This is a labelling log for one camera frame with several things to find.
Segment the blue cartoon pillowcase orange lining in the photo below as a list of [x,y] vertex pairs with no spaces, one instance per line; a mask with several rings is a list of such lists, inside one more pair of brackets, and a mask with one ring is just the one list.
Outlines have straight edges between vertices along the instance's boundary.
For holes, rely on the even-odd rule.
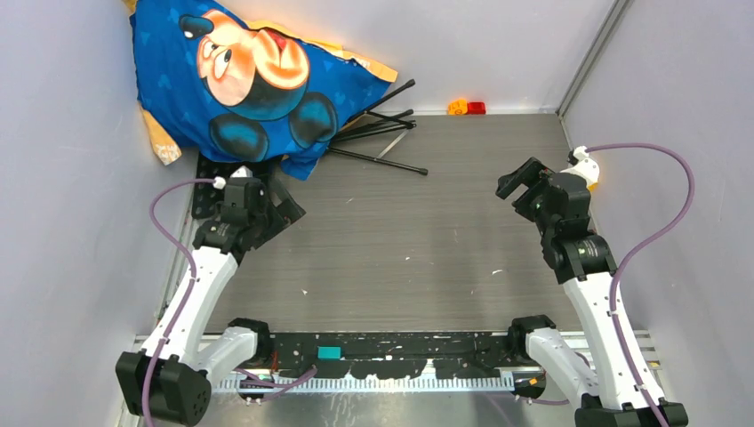
[[137,102],[155,156],[279,159],[310,177],[335,135],[397,72],[338,44],[247,21],[215,1],[130,1]]

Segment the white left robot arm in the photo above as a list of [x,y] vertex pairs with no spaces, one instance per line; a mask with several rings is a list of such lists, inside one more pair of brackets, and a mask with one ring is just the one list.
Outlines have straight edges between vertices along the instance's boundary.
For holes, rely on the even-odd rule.
[[235,318],[207,347],[200,342],[223,290],[245,255],[298,221],[304,210],[270,173],[256,175],[242,166],[229,177],[195,178],[221,193],[215,213],[196,231],[191,247],[183,245],[157,219],[157,230],[188,262],[180,284],[153,332],[137,351],[123,352],[116,377],[124,403],[147,426],[156,421],[195,426],[204,417],[213,387],[246,363],[266,366],[275,353],[269,325]]

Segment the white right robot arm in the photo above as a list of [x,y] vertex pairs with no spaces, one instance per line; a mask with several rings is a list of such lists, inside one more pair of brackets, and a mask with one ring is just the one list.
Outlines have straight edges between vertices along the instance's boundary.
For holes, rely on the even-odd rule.
[[652,374],[615,289],[610,246],[590,227],[591,194],[578,169],[554,172],[531,157],[498,180],[497,197],[518,187],[517,214],[533,222],[545,262],[574,306],[593,365],[564,340],[545,315],[515,318],[507,342],[519,365],[536,362],[566,395],[578,426],[686,426],[685,407],[670,402]]

